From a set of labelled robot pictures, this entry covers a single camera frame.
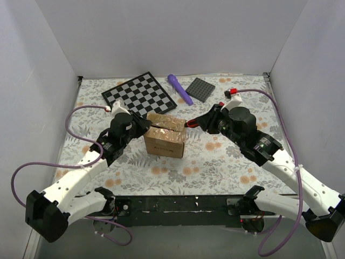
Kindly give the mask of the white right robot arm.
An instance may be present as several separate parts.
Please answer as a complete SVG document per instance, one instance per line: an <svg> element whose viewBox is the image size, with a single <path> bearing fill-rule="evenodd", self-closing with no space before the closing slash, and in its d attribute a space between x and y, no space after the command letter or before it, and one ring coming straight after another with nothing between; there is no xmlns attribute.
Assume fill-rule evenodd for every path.
<svg viewBox="0 0 345 259"><path fill-rule="evenodd" d="M244 107L228 110L213 105L211 110L185 123L209 134L222 134L239 147L241 154L273 174L294 190L301 202L254 186L235 204L239 214L259 211L280 214L290 219L299 215L307 230L321 241L331 242L344 224L344 195L327 187L300 165L274 137L257 129L256 117Z"/></svg>

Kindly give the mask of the brown taped cardboard box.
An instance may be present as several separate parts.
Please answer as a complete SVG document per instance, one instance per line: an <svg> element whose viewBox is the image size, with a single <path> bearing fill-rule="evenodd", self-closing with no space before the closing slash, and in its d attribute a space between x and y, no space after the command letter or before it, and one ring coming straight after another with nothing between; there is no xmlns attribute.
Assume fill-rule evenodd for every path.
<svg viewBox="0 0 345 259"><path fill-rule="evenodd" d="M186 120L171 115L148 113L152 122L144 135L148 154L169 158L183 158L187 130Z"/></svg>

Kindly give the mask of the red black utility knife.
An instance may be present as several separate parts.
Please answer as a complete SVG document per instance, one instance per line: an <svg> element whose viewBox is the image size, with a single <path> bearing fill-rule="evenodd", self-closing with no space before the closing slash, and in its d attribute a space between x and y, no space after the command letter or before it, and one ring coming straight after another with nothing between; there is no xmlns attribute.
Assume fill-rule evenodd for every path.
<svg viewBox="0 0 345 259"><path fill-rule="evenodd" d="M187 121L185 124L184 124L184 127L185 128L196 128L198 127L199 124L195 121L195 120L190 120L190 121Z"/></svg>

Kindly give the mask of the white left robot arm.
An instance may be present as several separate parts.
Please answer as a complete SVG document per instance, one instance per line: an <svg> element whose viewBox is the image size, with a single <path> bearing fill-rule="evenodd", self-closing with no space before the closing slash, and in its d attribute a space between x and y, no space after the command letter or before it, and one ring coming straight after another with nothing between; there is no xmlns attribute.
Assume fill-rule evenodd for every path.
<svg viewBox="0 0 345 259"><path fill-rule="evenodd" d="M115 198L110 190L98 187L82 197L77 194L118 159L132 139L145 135L151 125L150 120L132 111L117 113L76 169L43 191L33 190L27 196L25 222L52 243L69 225L89 214L110 215L115 209Z"/></svg>

